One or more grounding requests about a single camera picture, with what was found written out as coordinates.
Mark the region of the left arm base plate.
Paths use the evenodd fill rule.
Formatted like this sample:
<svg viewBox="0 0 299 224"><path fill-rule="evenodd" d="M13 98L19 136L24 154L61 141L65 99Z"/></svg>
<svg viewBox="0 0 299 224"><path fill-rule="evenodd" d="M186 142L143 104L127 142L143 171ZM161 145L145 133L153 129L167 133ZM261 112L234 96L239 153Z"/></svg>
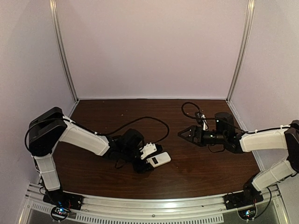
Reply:
<svg viewBox="0 0 299 224"><path fill-rule="evenodd" d="M65 209L81 210L83 196L66 193L61 189L58 189L54 191L46 191L43 201Z"/></svg>

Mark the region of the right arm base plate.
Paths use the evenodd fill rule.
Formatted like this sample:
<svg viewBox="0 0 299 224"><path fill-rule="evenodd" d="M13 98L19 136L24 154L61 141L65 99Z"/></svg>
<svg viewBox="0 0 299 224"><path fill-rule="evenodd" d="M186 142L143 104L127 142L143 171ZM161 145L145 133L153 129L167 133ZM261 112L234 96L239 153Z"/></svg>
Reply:
<svg viewBox="0 0 299 224"><path fill-rule="evenodd" d="M240 191L236 193L229 192L226 195L224 195L222 198L224 200L226 210L245 207L263 201L263 196L261 193L258 193L256 196L251 198L251 197L246 197L244 191Z"/></svg>

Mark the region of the white remote control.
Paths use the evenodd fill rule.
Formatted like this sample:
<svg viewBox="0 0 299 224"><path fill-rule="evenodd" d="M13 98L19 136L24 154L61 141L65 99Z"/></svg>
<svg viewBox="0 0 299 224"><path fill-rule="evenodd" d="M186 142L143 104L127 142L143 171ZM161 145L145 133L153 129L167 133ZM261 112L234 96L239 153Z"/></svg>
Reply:
<svg viewBox="0 0 299 224"><path fill-rule="evenodd" d="M149 163L153 168L162 166L170 161L171 157L167 152L160 153L147 159L147 163Z"/></svg>

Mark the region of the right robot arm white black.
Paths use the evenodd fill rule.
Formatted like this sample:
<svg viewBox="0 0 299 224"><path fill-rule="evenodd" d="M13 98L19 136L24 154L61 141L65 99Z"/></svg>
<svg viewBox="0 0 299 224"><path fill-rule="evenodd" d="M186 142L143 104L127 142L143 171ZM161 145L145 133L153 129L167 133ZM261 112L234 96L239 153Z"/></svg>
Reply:
<svg viewBox="0 0 299 224"><path fill-rule="evenodd" d="M197 125L178 132L178 136L199 147L221 145L223 150L234 154L273 149L288 152L285 159L251 177L244 184L241 202L261 201L262 190L299 172L298 120L286 126L247 132L236 127L233 115L227 112L218 112L212 118L215 121L214 130L208 129L207 118L200 112L195 113L193 119Z"/></svg>

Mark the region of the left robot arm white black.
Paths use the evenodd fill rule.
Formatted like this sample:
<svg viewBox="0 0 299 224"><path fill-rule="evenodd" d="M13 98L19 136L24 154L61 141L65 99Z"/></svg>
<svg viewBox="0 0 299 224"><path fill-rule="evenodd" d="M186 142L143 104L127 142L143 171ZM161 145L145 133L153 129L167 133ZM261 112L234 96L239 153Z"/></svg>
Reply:
<svg viewBox="0 0 299 224"><path fill-rule="evenodd" d="M93 132L53 107L30 122L24 137L25 147L36 161L46 190L58 191L61 183L56 171L52 150L58 142L75 145L97 156L128 162L140 161L157 152L154 143L146 144L135 129L127 130L118 138Z"/></svg>

